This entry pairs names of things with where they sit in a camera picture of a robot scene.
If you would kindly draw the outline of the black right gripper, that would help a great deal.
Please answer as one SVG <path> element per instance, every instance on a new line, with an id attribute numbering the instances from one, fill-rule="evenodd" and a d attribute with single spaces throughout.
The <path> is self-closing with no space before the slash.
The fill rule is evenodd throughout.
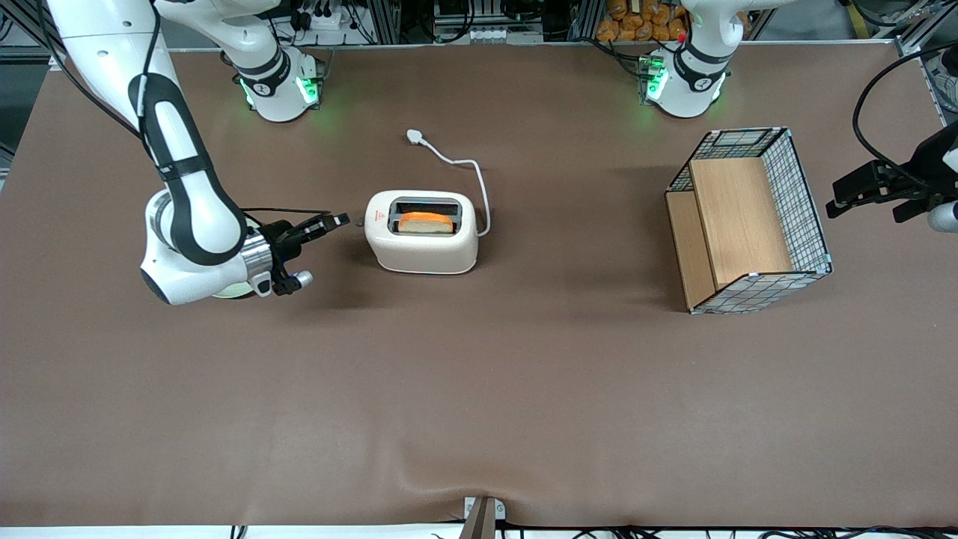
<path id="1" fill-rule="evenodd" d="M 287 261 L 301 255 L 301 243 L 315 241 L 332 230 L 348 225 L 350 218 L 347 213 L 338 215 L 322 213 L 315 216 L 312 222 L 314 223 L 300 224 L 294 227 L 287 219 L 279 219 L 261 225 L 261 235 L 270 246 L 272 257 L 270 279 L 273 293 L 276 293 L 277 296 L 289 296 L 302 289 L 300 281 L 291 276 L 285 269 Z"/>

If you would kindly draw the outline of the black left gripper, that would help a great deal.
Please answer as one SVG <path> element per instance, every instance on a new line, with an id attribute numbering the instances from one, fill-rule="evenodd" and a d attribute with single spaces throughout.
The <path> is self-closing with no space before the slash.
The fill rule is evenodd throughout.
<path id="1" fill-rule="evenodd" d="M 928 224 L 956 224 L 956 137 L 955 124 L 943 127 L 918 144 L 904 164 L 887 160 L 900 178 L 900 197 L 906 199 L 893 209 L 897 224 L 921 214 Z M 860 204 L 888 201 L 888 168 L 882 161 L 866 162 L 832 184 L 834 199 L 826 204 L 826 215 L 836 219 Z"/>

